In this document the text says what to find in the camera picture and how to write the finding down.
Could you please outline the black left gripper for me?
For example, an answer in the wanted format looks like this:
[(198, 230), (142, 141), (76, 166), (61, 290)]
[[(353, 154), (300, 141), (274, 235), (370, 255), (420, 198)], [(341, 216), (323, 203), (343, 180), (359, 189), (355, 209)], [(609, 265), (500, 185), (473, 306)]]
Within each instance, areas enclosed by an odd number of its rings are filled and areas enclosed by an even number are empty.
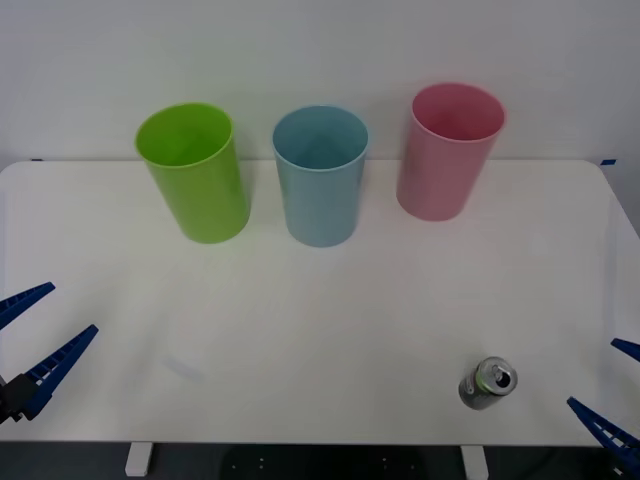
[[(0, 304), (0, 329), (3, 330), (22, 313), (55, 290), (46, 282), (3, 299)], [(40, 414), (54, 391), (81, 357), (99, 329), (90, 325), (54, 353), (28, 371), (0, 385), (0, 423), (12, 418), (31, 421)]]

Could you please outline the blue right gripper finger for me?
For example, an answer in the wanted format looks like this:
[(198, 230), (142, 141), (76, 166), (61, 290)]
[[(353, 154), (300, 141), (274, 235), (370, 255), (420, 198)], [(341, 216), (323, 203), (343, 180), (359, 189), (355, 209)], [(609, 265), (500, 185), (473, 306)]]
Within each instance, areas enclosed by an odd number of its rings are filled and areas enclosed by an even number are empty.
[(629, 357), (636, 361), (640, 361), (640, 345), (634, 342), (623, 340), (620, 338), (614, 338), (611, 341), (611, 345), (617, 350), (625, 353)]
[(622, 466), (622, 471), (629, 476), (638, 476), (639, 439), (586, 407), (574, 397), (570, 397), (567, 404), (600, 445), (614, 455)]

